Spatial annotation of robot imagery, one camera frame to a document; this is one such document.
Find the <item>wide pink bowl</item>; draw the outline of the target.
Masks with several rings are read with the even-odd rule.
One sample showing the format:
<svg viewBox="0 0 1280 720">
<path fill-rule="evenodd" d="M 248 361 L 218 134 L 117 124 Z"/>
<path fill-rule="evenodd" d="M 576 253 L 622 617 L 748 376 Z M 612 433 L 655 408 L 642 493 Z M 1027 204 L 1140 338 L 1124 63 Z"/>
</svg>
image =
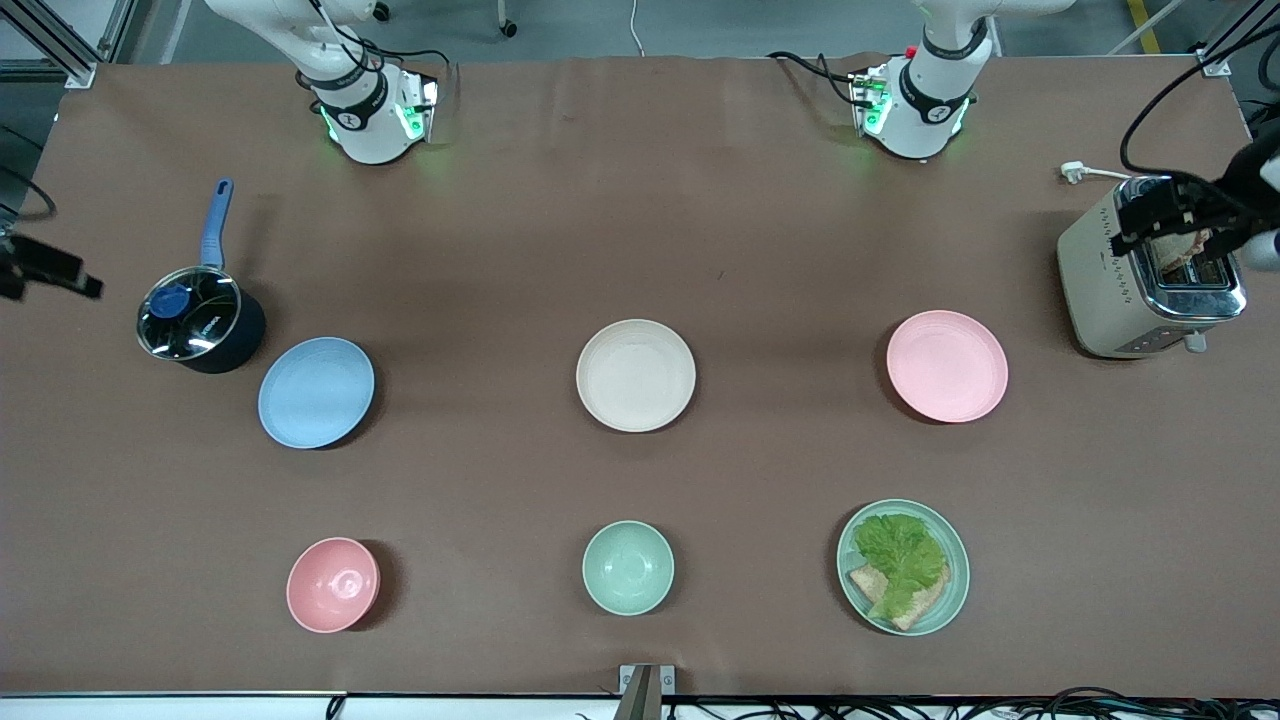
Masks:
<svg viewBox="0 0 1280 720">
<path fill-rule="evenodd" d="M 884 352 L 890 383 L 914 411 L 933 421 L 961 424 L 1002 402 L 1010 369 L 1004 346 L 977 319 L 929 310 L 902 320 Z"/>
</svg>

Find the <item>wide blue bowl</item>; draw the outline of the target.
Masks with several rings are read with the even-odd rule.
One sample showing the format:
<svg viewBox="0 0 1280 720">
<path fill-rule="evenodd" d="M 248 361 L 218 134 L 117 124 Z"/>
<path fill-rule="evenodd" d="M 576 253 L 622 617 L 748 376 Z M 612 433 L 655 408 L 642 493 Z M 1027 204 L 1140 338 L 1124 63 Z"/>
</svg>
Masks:
<svg viewBox="0 0 1280 720">
<path fill-rule="evenodd" d="M 306 340 L 268 369 L 259 388 L 259 420 L 287 448 L 323 448 L 365 419 L 376 392 L 369 355 L 339 337 Z"/>
</svg>

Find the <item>toast slice in toaster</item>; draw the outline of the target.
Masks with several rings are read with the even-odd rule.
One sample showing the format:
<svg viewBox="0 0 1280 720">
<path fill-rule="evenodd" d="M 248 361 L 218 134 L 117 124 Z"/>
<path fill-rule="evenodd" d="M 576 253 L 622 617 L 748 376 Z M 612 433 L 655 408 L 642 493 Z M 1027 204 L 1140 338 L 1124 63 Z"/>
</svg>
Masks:
<svg viewBox="0 0 1280 720">
<path fill-rule="evenodd" d="M 1190 233 L 1169 234 L 1151 241 L 1155 263 L 1162 274 L 1175 272 L 1201 254 L 1213 232 L 1199 229 Z"/>
</svg>

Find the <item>beige chrome toaster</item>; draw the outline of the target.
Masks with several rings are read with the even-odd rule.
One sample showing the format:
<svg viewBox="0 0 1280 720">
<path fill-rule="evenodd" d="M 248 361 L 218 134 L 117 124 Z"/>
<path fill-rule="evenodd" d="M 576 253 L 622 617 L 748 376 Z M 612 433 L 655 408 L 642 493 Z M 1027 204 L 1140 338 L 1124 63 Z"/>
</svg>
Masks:
<svg viewBox="0 0 1280 720">
<path fill-rule="evenodd" d="M 1196 255 L 1162 274 L 1151 242 L 1112 258 L 1115 210 L 1133 205 L 1133 178 L 1121 181 L 1059 238 L 1064 297 L 1080 347 L 1096 357 L 1140 359 L 1184 346 L 1206 351 L 1206 333 L 1245 310 L 1247 293 L 1231 256 Z"/>
</svg>

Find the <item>glass lid with blue knob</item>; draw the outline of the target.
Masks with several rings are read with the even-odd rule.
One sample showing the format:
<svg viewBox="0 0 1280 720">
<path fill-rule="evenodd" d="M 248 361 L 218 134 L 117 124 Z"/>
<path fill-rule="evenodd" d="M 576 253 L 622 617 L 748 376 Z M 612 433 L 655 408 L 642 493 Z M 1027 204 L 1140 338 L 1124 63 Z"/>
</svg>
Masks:
<svg viewBox="0 0 1280 720">
<path fill-rule="evenodd" d="M 134 334 L 155 357 L 189 361 L 221 345 L 239 314 L 241 291 L 230 275 L 215 266 L 188 266 L 145 295 Z"/>
</svg>

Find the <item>green plate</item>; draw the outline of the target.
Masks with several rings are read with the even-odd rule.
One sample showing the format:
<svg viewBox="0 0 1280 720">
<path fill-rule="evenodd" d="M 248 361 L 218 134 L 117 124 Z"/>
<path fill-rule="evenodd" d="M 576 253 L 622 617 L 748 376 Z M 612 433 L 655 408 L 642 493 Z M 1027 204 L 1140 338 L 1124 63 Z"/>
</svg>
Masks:
<svg viewBox="0 0 1280 720">
<path fill-rule="evenodd" d="M 942 546 L 947 562 L 951 568 L 952 578 L 943 591 L 938 603 L 924 615 L 924 618 L 909 632 L 896 632 L 886 621 L 874 621 L 869 616 L 870 602 L 849 580 L 849 573 L 863 565 L 867 560 L 854 543 L 855 529 L 870 516 L 902 514 L 920 518 L 929 529 L 929 533 Z M 858 615 L 868 621 L 874 629 L 892 635 L 920 637 L 936 633 L 947 626 L 963 609 L 970 583 L 970 564 L 964 543 L 959 533 L 936 510 L 911 500 L 887 498 L 868 503 L 859 509 L 846 521 L 840 532 L 835 551 L 835 568 L 838 583 L 847 602 L 855 609 Z"/>
</svg>

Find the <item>green lettuce leaf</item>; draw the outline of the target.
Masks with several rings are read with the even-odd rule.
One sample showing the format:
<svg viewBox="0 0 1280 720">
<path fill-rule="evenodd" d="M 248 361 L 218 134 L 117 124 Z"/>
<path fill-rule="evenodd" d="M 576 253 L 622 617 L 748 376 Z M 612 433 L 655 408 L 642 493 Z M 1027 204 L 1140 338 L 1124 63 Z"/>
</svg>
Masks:
<svg viewBox="0 0 1280 720">
<path fill-rule="evenodd" d="M 855 529 L 854 543 L 884 579 L 872 614 L 906 630 L 915 596 L 932 591 L 948 570 L 942 546 L 920 518 L 902 514 L 868 518 Z"/>
</svg>

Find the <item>small deep pink bowl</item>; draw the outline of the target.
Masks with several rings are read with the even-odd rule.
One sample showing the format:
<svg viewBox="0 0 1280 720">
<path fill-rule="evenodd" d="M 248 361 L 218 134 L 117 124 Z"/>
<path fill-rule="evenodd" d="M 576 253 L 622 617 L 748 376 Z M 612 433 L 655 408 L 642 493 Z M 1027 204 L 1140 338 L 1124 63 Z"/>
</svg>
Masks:
<svg viewBox="0 0 1280 720">
<path fill-rule="evenodd" d="M 346 632 L 370 612 L 380 585 L 381 569 L 370 548 L 357 539 L 332 537 L 297 557 L 285 583 L 285 603 L 307 632 Z"/>
</svg>

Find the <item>brown bread slice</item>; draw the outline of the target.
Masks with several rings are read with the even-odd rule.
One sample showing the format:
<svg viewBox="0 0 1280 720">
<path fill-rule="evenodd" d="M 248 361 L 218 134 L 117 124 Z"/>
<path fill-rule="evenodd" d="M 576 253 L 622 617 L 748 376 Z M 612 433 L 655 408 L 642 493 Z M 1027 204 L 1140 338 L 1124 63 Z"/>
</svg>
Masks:
<svg viewBox="0 0 1280 720">
<path fill-rule="evenodd" d="M 886 621 L 891 629 L 905 633 L 938 603 L 952 573 L 950 565 L 945 564 L 932 585 L 916 589 L 909 597 L 897 591 L 891 592 L 890 579 L 869 564 L 851 570 L 847 578 L 870 602 L 872 620 Z"/>
</svg>

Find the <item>brown table cover sheet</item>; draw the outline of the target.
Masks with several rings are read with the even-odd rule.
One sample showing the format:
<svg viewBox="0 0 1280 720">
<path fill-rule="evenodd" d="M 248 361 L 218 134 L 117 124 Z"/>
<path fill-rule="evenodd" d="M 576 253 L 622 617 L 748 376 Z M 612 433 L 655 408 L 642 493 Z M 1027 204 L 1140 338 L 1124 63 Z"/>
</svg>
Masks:
<svg viewBox="0 0 1280 720">
<path fill-rule="evenodd" d="M 850 129 L 817 78 L 760 60 L 461 65 L 444 141 L 361 167 L 283 65 L 108 67 L 67 95 L 32 224 L 100 301 L 0 301 L 0 693 L 594 692 L 673 664 L 696 694 L 1280 697 L 1280 277 L 1245 313 L 1138 363 L 1080 355 L 1059 236 L 1107 191 L 1179 56 L 998 58 L 924 165 Z M 140 302 L 198 261 L 234 182 L 227 272 L 266 318 L 242 366 L 148 356 Z M 929 310 L 995 333 L 1010 378 L 975 421 L 890 383 Z M 595 420 L 575 369 L 648 319 L 692 351 L 681 416 Z M 287 448 L 259 388 L 287 350 L 357 343 L 376 392 Z M 840 532 L 905 498 L 959 533 L 966 601 L 892 635 L 847 602 Z M 588 542 L 639 520 L 675 551 L 621 618 Z M 370 612 L 291 616 L 311 544 L 365 543 Z"/>
</svg>

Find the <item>wide beige bowl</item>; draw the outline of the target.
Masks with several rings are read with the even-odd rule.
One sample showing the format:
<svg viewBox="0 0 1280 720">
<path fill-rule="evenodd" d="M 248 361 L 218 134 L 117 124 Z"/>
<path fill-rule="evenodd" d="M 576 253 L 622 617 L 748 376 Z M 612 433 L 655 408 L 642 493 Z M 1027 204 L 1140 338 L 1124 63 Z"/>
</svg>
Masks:
<svg viewBox="0 0 1280 720">
<path fill-rule="evenodd" d="M 658 322 L 627 319 L 602 328 L 585 343 L 575 382 L 584 407 L 600 424 L 648 433 L 684 414 L 698 366 L 678 333 Z"/>
</svg>

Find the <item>small deep green bowl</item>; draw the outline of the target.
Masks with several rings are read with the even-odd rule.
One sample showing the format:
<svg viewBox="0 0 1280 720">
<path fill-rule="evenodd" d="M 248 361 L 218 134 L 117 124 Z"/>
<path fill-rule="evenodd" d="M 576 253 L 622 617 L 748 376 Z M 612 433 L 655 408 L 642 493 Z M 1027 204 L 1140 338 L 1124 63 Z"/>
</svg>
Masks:
<svg viewBox="0 0 1280 720">
<path fill-rule="evenodd" d="M 584 550 L 582 583 L 605 612 L 634 618 L 658 609 L 675 584 L 675 551 L 653 525 L 613 521 Z"/>
</svg>

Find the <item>aluminium frame profile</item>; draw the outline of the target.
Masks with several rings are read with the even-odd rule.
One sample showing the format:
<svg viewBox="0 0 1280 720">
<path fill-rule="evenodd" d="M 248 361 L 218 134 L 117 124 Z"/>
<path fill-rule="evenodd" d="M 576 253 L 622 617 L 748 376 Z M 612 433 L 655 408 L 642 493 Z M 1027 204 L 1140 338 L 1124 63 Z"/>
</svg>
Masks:
<svg viewBox="0 0 1280 720">
<path fill-rule="evenodd" d="M 1212 0 L 1222 12 L 1203 32 L 1196 55 L 1202 60 L 1202 74 L 1226 77 L 1231 74 L 1230 56 L 1236 45 L 1280 23 L 1280 0 Z"/>
<path fill-rule="evenodd" d="M 0 0 L 0 79 L 88 88 L 115 61 L 138 0 Z"/>
</svg>

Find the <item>white table edge rail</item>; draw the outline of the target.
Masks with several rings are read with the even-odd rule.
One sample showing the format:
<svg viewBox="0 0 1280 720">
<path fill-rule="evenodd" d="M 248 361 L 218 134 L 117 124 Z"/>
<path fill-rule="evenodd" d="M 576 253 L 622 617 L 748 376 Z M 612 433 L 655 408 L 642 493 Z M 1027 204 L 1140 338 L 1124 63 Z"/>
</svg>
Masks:
<svg viewBox="0 0 1280 720">
<path fill-rule="evenodd" d="M 0 694 L 0 720 L 339 720 L 344 693 Z"/>
</svg>

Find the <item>metal bracket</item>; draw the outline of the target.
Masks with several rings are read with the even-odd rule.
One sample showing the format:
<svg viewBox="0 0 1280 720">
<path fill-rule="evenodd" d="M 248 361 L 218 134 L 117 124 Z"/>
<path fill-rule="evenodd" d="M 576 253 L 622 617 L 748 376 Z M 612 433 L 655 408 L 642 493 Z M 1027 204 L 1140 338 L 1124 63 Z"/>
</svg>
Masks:
<svg viewBox="0 0 1280 720">
<path fill-rule="evenodd" d="M 613 720 L 673 720 L 676 666 L 625 664 L 618 669 L 620 701 Z"/>
</svg>

